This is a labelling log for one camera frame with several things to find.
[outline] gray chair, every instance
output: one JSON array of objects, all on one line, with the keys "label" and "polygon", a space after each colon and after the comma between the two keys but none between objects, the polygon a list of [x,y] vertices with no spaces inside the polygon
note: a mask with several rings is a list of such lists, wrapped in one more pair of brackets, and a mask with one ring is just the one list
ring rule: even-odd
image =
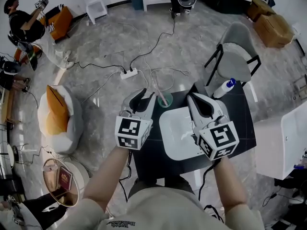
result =
[{"label": "gray chair", "polygon": [[[234,43],[239,45],[249,53],[251,59],[245,61],[245,59],[239,54],[224,52],[223,44],[225,43]],[[227,28],[217,45],[215,53],[210,57],[204,67],[206,68],[214,58],[217,58],[217,60],[206,86],[209,85],[216,71],[225,79],[234,78],[236,81],[243,82],[242,86],[244,86],[246,82],[251,80],[251,76],[254,75],[261,65],[260,58],[252,42],[249,29],[240,22],[234,22]],[[258,63],[252,72],[250,72],[248,65],[255,60]]]}]

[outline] white beanbag chair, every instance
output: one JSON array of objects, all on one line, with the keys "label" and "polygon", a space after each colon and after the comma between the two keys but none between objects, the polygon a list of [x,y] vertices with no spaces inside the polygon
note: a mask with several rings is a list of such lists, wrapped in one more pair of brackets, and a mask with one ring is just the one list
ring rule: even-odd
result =
[{"label": "white beanbag chair", "polygon": [[50,135],[46,131],[46,120],[49,115],[47,94],[44,93],[40,99],[37,111],[39,129],[46,137],[47,144],[53,148],[56,153],[73,153],[78,145],[79,138],[83,132],[82,108],[79,101],[72,95],[70,90],[62,85],[52,86],[64,98],[70,117],[67,124],[67,132],[58,135]]}]

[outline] printed logo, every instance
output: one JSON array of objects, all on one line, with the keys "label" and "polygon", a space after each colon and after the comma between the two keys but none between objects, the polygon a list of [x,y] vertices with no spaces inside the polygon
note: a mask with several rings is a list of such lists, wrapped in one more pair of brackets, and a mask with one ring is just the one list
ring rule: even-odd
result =
[{"label": "printed logo", "polygon": [[114,220],[107,223],[107,225],[111,225],[113,228],[128,228],[129,226],[135,226],[134,221],[125,221],[125,220]]}]

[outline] black shorts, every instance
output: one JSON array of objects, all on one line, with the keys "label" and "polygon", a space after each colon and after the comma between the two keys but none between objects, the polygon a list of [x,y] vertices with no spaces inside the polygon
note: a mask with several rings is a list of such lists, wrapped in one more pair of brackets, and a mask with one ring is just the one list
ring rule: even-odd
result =
[{"label": "black shorts", "polygon": [[0,86],[6,90],[11,90],[14,82],[14,75],[5,74],[4,71],[0,72]]}]

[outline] black chair leg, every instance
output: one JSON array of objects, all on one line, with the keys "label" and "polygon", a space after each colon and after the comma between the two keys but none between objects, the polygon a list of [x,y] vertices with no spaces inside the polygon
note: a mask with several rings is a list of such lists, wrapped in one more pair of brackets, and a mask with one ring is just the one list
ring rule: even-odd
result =
[{"label": "black chair leg", "polygon": [[220,56],[218,57],[218,59],[217,59],[217,61],[216,61],[216,63],[215,63],[215,66],[214,66],[214,68],[213,68],[213,71],[211,72],[211,75],[210,75],[209,80],[208,80],[208,82],[207,82],[207,84],[206,84],[206,87],[209,86],[209,83],[211,82],[211,80],[212,80],[212,78],[213,78],[213,76],[214,76],[214,74],[215,74],[215,72],[216,72],[216,70],[217,70],[217,67],[218,67],[219,64],[220,64],[220,61],[221,61],[221,59],[222,59],[222,56],[223,56],[223,52],[221,52]]}]

